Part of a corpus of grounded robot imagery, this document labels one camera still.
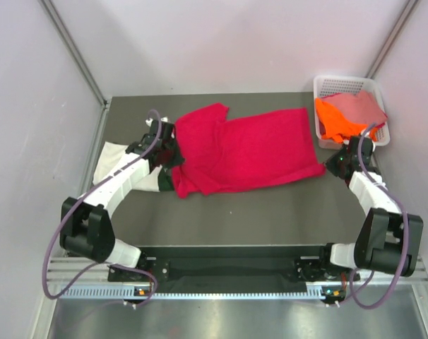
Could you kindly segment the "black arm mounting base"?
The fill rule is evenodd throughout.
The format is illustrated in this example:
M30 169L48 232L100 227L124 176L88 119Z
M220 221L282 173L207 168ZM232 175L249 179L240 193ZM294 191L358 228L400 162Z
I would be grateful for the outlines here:
M291 282L336 280L351 270L330 262L332 244L276 246L149 246L134 268L160 282L188 277L280 277Z

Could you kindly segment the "crimson red t-shirt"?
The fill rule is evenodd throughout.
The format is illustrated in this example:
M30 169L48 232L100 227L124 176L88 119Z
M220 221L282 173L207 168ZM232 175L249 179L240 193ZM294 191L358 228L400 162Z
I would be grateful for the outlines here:
M228 119L216 103L178 118L176 138L185 159L172 169L179 198L237 193L320 177L305 108Z

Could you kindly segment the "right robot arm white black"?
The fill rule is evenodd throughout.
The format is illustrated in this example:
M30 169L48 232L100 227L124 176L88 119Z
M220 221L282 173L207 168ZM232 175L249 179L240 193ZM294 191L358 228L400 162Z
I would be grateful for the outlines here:
M356 242L327 244L318 261L319 274L328 280L344 268L364 268L394 274L403 251L403 213L385 193L386 185L377 167L370 165L374 143L353 136L347 145L325 162L326 169L345 181L366 215Z

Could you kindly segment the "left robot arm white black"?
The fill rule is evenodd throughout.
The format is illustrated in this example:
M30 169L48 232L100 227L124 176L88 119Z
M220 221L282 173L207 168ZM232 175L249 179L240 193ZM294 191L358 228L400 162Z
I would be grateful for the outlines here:
M146 276L148 263L138 247L115 237L112 216L133 190L174 190L171 170L184 162L174 124L167 118L146 123L149 132L122 148L106 175L95 176L91 190L64 201L59 232L61 248L96 263L123 266L133 280Z

